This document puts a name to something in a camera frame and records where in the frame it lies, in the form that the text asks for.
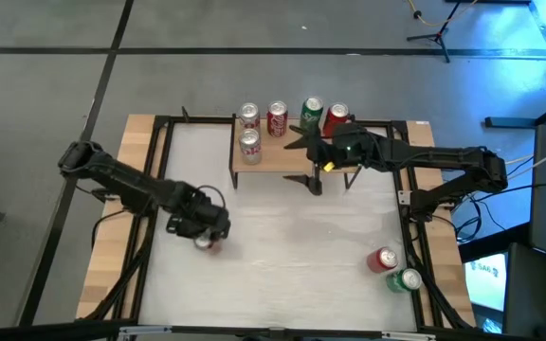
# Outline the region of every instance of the soda can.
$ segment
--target soda can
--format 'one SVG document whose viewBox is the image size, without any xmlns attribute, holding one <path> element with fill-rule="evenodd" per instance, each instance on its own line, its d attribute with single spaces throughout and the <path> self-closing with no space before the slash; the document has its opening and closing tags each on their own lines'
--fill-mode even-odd
<svg viewBox="0 0 546 341">
<path fill-rule="evenodd" d="M 335 127 L 345 123 L 349 118 L 349 107 L 345 103 L 334 103 L 328 108 L 328 113 L 323 121 L 323 135 L 332 137 Z"/>
<path fill-rule="evenodd" d="M 306 131 L 319 126 L 319 120 L 323 113 L 323 102 L 316 97 L 308 98 L 302 104 L 300 111 L 300 127 Z"/>
<path fill-rule="evenodd" d="M 263 159 L 261 151 L 261 136 L 254 129 L 246 129 L 239 135 L 239 146 L 242 150 L 244 163 L 256 165 Z"/>
<path fill-rule="evenodd" d="M 376 274 L 380 274 L 394 269 L 399 261 L 397 254 L 393 250 L 389 249 L 389 247 L 381 247 L 372 252 L 366 258 L 366 262 L 370 270 Z"/>
<path fill-rule="evenodd" d="M 387 286 L 395 293 L 418 290 L 423 284 L 421 274 L 414 269 L 404 269 L 387 275 Z"/>
<path fill-rule="evenodd" d="M 284 102 L 276 100 L 269 104 L 266 113 L 266 129 L 271 136 L 280 137 L 285 134 L 288 122 L 288 107 Z"/>
<path fill-rule="evenodd" d="M 239 108 L 239 120 L 242 122 L 243 129 L 254 129 L 261 132 L 261 115 L 256 104 L 244 103 Z"/>
</svg>

